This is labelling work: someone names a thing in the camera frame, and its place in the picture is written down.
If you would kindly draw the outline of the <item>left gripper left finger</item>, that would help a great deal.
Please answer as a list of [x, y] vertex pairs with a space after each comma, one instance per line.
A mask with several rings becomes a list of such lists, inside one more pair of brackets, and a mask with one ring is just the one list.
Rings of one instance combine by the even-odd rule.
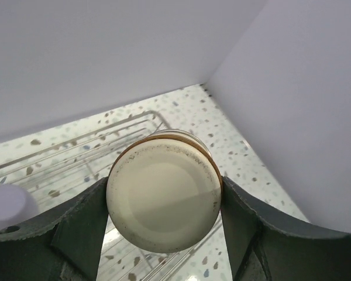
[[0, 280], [95, 280], [108, 221], [106, 177], [0, 231]]

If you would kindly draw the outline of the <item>steel cup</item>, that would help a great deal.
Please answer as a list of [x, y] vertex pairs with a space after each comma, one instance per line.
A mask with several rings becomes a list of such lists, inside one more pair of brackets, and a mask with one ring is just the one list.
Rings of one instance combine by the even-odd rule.
[[193, 134], [165, 129], [128, 146], [106, 185], [109, 216], [118, 232], [145, 251], [174, 253], [197, 244], [214, 226], [222, 176]]

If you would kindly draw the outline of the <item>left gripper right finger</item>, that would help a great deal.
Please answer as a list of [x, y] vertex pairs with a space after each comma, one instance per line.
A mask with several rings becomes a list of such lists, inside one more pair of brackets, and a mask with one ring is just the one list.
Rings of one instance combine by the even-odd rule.
[[313, 225], [224, 176], [221, 217], [234, 280], [351, 280], [351, 233]]

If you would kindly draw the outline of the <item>purple plastic cup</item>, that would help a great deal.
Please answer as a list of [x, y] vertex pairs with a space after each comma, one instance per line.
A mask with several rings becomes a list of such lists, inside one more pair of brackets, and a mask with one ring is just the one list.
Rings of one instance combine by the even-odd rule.
[[40, 214], [34, 197], [14, 184], [0, 185], [0, 230]]

